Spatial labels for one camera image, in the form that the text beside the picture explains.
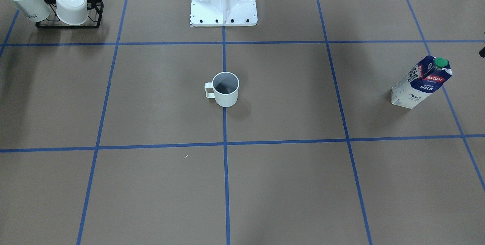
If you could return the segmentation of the white cup with handle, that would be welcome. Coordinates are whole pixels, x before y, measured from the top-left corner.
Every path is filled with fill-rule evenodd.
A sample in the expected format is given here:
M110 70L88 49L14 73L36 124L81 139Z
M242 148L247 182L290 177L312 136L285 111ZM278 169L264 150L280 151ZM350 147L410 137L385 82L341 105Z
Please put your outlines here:
M205 83L206 98L214 99L221 107L231 107L238 99L239 79L232 72L220 72L211 82Z

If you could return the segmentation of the blue white milk carton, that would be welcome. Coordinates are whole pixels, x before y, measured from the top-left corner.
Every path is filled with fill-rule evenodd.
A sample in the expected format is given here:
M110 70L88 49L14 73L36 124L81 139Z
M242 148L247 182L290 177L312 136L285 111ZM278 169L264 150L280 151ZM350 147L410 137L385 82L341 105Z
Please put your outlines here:
M413 109L453 76L449 60L426 56L391 87L391 103Z

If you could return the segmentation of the white ribbed cup in rack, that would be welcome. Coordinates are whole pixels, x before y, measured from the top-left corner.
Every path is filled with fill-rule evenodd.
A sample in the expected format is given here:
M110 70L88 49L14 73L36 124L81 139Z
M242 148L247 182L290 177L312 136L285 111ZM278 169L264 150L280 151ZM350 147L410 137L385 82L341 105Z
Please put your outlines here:
M41 22L50 16L51 9L44 0L8 0L31 22Z

